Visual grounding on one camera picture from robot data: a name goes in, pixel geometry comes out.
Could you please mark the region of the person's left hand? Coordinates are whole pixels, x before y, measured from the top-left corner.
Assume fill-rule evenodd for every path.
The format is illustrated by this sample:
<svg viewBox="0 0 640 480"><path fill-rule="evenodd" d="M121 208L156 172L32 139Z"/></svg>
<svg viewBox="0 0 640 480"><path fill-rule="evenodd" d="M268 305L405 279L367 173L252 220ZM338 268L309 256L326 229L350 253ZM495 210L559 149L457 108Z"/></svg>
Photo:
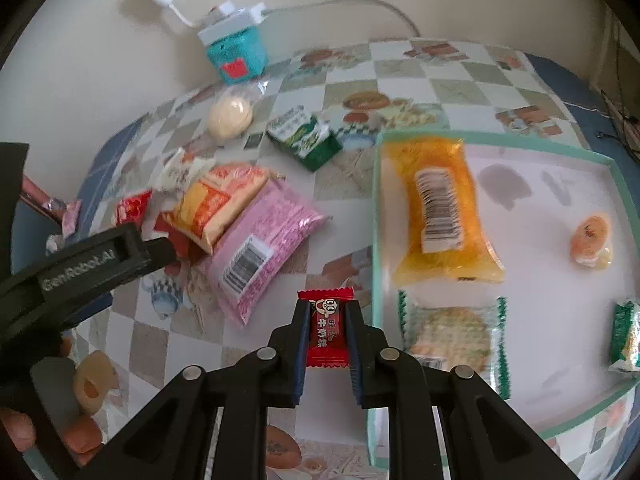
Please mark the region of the person's left hand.
<svg viewBox="0 0 640 480"><path fill-rule="evenodd" d="M102 408L106 394L118 386L116 370L104 352L92 352L75 370L72 391L79 412L62 426L61 437L80 466L88 464L103 448L103 434L93 416ZM2 406L1 425L18 452L36 445L36 427L28 415Z"/></svg>

